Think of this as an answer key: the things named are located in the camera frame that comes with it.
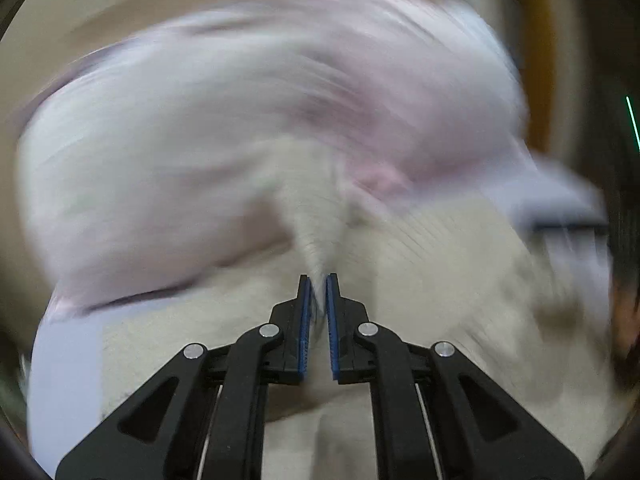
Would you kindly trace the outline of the beige knitted garment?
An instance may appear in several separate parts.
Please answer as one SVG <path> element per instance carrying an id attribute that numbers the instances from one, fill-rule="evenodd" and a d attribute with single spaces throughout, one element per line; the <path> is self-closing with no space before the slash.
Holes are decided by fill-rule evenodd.
<path id="1" fill-rule="evenodd" d="M 590 234 L 533 238 L 537 220 L 599 220 L 590 184 L 543 160 L 498 162 L 456 188 L 392 208 L 344 205 L 308 178 L 341 290 L 413 344 L 447 339 L 591 469 L 623 419 L 606 352 L 608 257 Z M 234 341 L 314 273 L 289 242 L 126 307 L 103 332 L 101 411 L 111 413 L 181 347 Z"/>

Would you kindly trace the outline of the pink floral duvet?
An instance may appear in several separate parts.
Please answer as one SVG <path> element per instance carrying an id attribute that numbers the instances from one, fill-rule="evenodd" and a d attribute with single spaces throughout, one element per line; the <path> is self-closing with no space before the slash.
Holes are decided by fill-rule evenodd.
<path id="1" fill-rule="evenodd" d="M 462 0 L 243 0 L 71 65 L 25 108 L 18 192 L 50 318 L 282 240 L 329 269 L 345 208 L 475 185 L 519 228 L 600 214 L 534 159 L 514 64 Z"/>

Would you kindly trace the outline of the wooden bed frame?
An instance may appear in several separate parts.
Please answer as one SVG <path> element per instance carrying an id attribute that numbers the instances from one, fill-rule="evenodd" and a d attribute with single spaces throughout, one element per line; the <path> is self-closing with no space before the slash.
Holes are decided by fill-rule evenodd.
<path id="1" fill-rule="evenodd" d="M 523 0 L 524 65 L 528 101 L 527 145 L 550 154 L 555 99 L 560 88 L 562 0 Z"/>

